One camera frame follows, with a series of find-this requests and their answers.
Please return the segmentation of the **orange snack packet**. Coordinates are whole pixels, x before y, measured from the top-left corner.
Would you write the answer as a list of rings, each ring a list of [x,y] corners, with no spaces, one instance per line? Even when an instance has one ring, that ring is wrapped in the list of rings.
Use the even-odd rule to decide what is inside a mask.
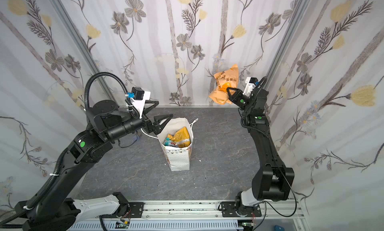
[[[239,84],[239,68],[234,64],[230,69],[214,74],[216,88],[210,93],[211,98],[219,105],[231,104],[227,88],[237,88]]]

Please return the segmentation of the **yellow snack packet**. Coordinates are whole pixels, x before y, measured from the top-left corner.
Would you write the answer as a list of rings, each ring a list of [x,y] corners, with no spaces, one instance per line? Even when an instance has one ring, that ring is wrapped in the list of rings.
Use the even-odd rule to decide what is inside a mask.
[[[191,145],[192,140],[191,136],[186,127],[183,127],[177,131],[174,135],[167,135],[167,138],[170,138],[172,141],[177,142],[178,148],[186,148]]]

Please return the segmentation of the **white paper bag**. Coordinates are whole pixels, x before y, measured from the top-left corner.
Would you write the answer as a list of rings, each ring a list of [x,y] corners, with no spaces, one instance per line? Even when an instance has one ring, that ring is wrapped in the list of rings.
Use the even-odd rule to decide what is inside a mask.
[[[164,128],[164,130],[155,136],[149,135],[142,131],[142,133],[150,138],[157,139],[161,145],[165,158],[171,171],[187,171],[190,169],[190,159],[193,149],[193,125],[198,121],[195,119],[193,122],[189,122],[187,118],[174,118]],[[175,148],[164,146],[165,139],[168,134],[174,135],[177,131],[186,127],[189,135],[191,136],[192,143],[186,148]]]

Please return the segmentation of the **green candy packet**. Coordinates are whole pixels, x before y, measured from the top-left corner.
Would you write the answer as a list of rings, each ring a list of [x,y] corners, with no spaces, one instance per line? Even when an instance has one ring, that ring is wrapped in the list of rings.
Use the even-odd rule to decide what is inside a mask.
[[[167,146],[167,147],[175,147],[175,148],[178,148],[178,147],[179,147],[178,144],[177,144],[177,142],[172,141],[170,138],[166,138],[166,139],[165,139],[164,146]]]

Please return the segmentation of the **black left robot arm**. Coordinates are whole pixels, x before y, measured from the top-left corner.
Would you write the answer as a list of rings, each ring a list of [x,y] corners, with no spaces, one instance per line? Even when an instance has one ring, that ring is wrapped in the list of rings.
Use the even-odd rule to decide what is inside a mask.
[[[99,77],[116,76],[100,72],[91,76],[84,90],[87,127],[79,133],[59,155],[54,171],[40,190],[29,200],[18,202],[16,213],[1,221],[1,228],[12,229],[13,221],[25,219],[24,231],[66,231],[89,213],[91,216],[121,216],[129,211],[129,202],[119,192],[107,198],[106,205],[97,211],[81,208],[69,197],[79,180],[110,150],[114,143],[139,130],[160,134],[173,118],[172,114],[149,119],[147,114],[158,105],[144,97],[144,90],[123,88],[127,110],[122,110],[113,100],[102,100],[91,106],[89,93],[93,82]]]

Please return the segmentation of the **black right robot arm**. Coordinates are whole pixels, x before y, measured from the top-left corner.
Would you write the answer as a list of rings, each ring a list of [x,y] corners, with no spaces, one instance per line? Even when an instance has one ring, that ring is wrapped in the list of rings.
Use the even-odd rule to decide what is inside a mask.
[[[268,91],[264,88],[267,78],[246,79],[244,90],[227,88],[229,100],[238,106],[240,124],[251,135],[258,153],[260,168],[251,188],[240,192],[235,199],[235,210],[245,215],[260,203],[286,201],[293,192],[295,173],[282,161],[271,135],[270,123],[265,114]]]

